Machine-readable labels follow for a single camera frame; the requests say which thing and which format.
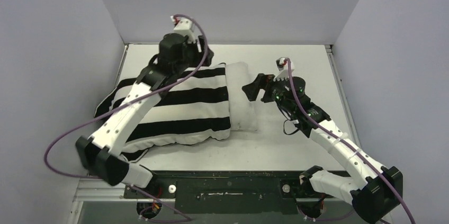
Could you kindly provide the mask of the white pillow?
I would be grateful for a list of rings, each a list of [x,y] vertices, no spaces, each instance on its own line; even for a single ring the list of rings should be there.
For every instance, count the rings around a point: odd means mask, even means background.
[[[242,87],[251,83],[248,65],[245,62],[226,64],[226,82],[229,94],[231,130],[257,131],[258,124],[253,102],[250,102]]]

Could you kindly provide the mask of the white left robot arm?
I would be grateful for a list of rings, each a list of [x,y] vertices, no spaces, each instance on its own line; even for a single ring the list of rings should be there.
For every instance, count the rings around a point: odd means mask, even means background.
[[[170,33],[159,43],[154,55],[132,84],[130,92],[115,109],[104,114],[107,120],[89,137],[80,137],[75,147],[82,166],[111,186],[120,183],[137,186],[150,198],[158,192],[158,182],[149,169],[124,160],[120,155],[125,143],[145,115],[158,104],[174,86],[185,81],[182,73],[203,63],[210,64],[206,37],[199,35],[192,41],[186,35]]]

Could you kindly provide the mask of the black white striped pillowcase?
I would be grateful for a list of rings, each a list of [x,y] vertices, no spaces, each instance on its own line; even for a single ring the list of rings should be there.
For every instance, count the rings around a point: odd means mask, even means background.
[[[230,136],[226,66],[202,67],[173,87],[139,122],[122,155],[133,162],[153,146],[194,145]]]

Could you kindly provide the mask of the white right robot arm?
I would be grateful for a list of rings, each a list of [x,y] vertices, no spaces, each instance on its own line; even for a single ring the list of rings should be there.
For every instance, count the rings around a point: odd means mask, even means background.
[[[348,174],[339,176],[323,167],[313,166],[299,176],[300,191],[304,195],[330,195],[350,204],[366,222],[379,221],[403,203],[401,171],[373,160],[349,140],[330,115],[305,94],[305,86],[300,77],[289,81],[258,74],[242,90],[251,102],[263,90],[263,103],[275,103],[297,132],[320,145]]]

